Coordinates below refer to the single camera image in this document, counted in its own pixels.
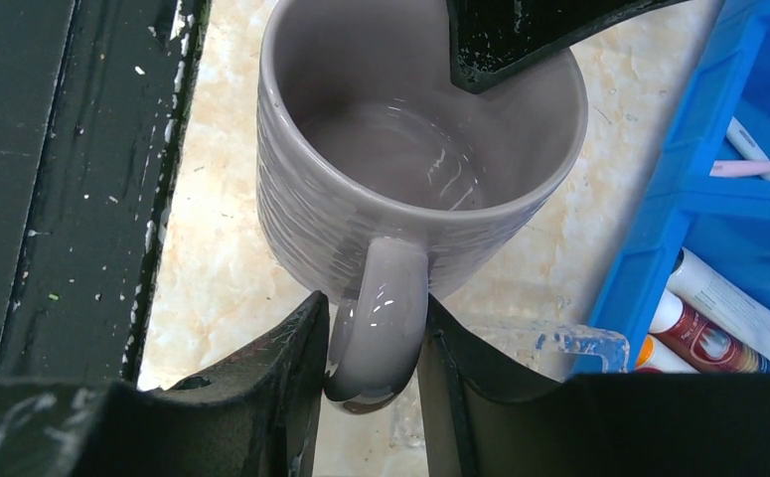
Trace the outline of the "clear textured acrylic tray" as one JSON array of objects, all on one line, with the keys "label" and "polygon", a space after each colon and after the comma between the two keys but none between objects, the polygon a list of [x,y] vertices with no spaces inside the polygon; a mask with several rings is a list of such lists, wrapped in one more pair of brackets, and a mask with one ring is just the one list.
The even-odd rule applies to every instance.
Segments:
[{"label": "clear textured acrylic tray", "polygon": [[630,344],[621,333],[581,324],[504,315],[454,316],[429,309],[427,332],[440,338],[460,378],[502,401],[539,395],[582,364],[587,373],[628,371]]}]

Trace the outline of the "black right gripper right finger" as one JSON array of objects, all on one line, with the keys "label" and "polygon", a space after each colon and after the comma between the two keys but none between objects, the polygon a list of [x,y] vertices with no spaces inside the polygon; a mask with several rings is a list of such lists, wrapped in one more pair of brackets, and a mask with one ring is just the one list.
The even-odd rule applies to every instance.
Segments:
[{"label": "black right gripper right finger", "polygon": [[417,371],[433,476],[770,476],[770,374],[578,374],[502,401],[427,324]]}]

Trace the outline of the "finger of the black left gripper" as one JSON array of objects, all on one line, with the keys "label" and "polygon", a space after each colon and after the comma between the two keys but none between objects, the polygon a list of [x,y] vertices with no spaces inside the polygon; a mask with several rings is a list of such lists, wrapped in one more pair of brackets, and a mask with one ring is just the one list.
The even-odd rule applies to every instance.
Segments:
[{"label": "finger of the black left gripper", "polygon": [[479,94],[614,25],[682,0],[454,0],[450,78]]}]

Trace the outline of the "grey ceramic mug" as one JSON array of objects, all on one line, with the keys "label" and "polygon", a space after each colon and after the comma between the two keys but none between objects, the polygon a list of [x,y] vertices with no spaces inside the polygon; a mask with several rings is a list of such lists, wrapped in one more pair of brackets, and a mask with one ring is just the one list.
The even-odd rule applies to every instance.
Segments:
[{"label": "grey ceramic mug", "polygon": [[280,1],[265,27],[258,218],[278,263],[338,306],[324,391],[347,413],[402,392],[429,300],[530,220],[585,137],[570,50],[473,94],[448,44],[443,1]]}]

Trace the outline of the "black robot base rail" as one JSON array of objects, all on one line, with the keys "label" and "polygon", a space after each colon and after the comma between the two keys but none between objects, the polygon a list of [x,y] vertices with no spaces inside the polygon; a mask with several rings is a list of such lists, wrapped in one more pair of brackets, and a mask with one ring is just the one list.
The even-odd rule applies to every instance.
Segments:
[{"label": "black robot base rail", "polygon": [[0,378],[137,379],[210,10],[0,1]]}]

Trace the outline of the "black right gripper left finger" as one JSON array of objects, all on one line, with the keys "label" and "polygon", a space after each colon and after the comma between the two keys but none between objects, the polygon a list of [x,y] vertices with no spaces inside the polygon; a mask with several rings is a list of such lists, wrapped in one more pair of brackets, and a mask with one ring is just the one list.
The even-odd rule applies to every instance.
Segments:
[{"label": "black right gripper left finger", "polygon": [[328,339],[317,291],[168,390],[0,379],[0,476],[309,476]]}]

